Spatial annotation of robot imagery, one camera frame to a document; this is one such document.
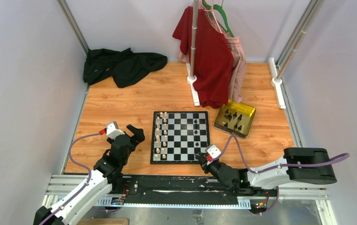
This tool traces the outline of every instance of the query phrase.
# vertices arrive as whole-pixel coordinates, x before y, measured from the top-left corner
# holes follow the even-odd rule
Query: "chessboard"
[[[197,164],[209,145],[207,111],[153,114],[151,164]]]

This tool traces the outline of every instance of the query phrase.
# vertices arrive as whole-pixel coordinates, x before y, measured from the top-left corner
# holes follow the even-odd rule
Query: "pink pants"
[[[206,9],[202,1],[199,1],[199,8]],[[210,24],[219,31],[216,21],[213,16],[210,16],[208,12],[206,12],[207,19]],[[243,97],[241,95],[241,88],[244,80],[244,74],[246,72],[246,59],[244,58],[244,52],[242,46],[240,44],[239,37],[231,37],[229,33],[223,31],[224,36],[227,39],[227,44],[231,49],[232,56],[234,57],[234,65],[232,67],[232,75],[231,81],[229,83],[229,99],[236,103],[240,103],[243,101]],[[178,53],[178,59],[182,62],[189,63],[189,56],[184,55],[181,51]]]

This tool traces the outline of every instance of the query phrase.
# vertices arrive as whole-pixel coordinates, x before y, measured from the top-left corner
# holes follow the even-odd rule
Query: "chessboard border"
[[[153,161],[153,146],[155,143],[155,132],[156,132],[156,118],[159,115],[161,111],[154,111],[153,112],[153,128],[152,128],[152,142],[151,142],[151,157],[150,157],[150,163],[155,165],[155,164],[167,164],[167,165],[195,165],[198,164],[198,162],[195,161]],[[210,146],[210,129],[209,129],[209,115],[207,111],[167,111],[168,113],[205,113],[206,114],[206,136],[207,136],[207,146]]]

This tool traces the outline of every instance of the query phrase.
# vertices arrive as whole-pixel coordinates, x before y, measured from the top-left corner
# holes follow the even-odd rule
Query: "crumpled black garment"
[[[158,53],[133,53],[130,48],[122,52],[89,50],[83,80],[92,85],[112,76],[116,85],[124,88],[137,83],[150,72],[162,69],[166,64],[167,57]]]

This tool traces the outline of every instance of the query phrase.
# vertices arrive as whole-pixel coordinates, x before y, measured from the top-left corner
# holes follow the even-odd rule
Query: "gray floor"
[[[283,200],[262,217],[248,210],[123,207],[108,214],[91,210],[84,218],[128,218],[130,225],[322,225],[313,200]]]

